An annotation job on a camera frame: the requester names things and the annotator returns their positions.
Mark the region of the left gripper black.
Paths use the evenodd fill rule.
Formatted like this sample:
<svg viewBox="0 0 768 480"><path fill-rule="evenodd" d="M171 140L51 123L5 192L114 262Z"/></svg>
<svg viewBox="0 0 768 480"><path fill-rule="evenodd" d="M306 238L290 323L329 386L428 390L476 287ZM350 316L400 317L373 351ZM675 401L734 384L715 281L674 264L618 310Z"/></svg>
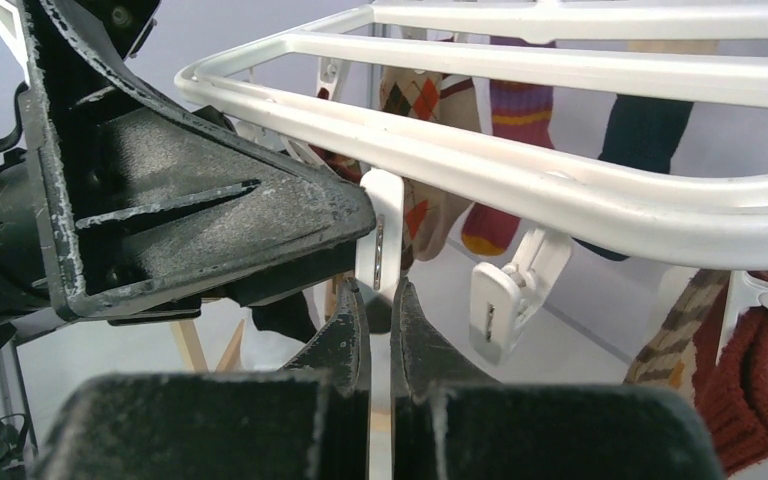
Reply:
<svg viewBox="0 0 768 480"><path fill-rule="evenodd" d="M155 322L231 282L256 303L349 268L364 191L198 117L125 59L155 1L22 1L29 79L0 138L0 345L14 321Z"/></svg>

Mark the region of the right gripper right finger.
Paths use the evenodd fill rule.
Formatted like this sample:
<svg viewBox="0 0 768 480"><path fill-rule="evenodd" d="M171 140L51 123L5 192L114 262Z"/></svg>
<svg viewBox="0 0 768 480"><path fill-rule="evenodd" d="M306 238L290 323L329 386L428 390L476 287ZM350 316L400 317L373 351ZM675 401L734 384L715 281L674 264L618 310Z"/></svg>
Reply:
<svg viewBox="0 0 768 480"><path fill-rule="evenodd" d="M391 317L397 479L721 479L697 413L675 393L504 384L427 320L402 280Z"/></svg>

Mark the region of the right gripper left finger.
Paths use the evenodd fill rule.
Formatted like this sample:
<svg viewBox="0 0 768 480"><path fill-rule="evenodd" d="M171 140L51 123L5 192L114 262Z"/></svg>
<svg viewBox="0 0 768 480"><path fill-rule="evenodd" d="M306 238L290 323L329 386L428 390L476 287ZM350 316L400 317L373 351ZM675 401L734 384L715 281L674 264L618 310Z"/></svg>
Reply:
<svg viewBox="0 0 768 480"><path fill-rule="evenodd" d="M109 374L61 408L34 479L365 479L371 348L357 283L276 371Z"/></svg>

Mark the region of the black sock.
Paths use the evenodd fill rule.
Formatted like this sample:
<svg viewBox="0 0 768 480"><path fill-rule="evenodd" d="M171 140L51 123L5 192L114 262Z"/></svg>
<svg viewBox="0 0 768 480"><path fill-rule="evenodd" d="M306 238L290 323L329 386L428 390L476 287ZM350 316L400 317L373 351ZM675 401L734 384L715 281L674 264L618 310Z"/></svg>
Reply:
<svg viewBox="0 0 768 480"><path fill-rule="evenodd" d="M250 306L250 310L259 331L275 332L303 344L318 331L302 291L266 305Z"/></svg>

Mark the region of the white plastic sock hanger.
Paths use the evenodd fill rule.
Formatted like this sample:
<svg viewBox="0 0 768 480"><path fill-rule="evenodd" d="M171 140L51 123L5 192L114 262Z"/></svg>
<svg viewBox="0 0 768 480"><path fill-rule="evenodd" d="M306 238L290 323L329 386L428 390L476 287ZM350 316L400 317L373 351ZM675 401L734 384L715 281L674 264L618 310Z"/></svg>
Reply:
<svg viewBox="0 0 768 480"><path fill-rule="evenodd" d="M0 36L23 77L17 1ZM360 5L195 60L177 72L187 111L360 187L374 228L353 264L256 303L231 282L159 306L191 318L203 297L268 303L354 271L392 293L404 247L404 180L426 152L437 183L470 199L456 220L476 268L467 297L476 345L499 359L547 299L577 243L613 256L729 271L768 270L768 173L673 176L598 159L616 97L768 109L768 58L717 53L768 40L768 2L432 2ZM380 110L385 66L470 76L479 132Z"/></svg>

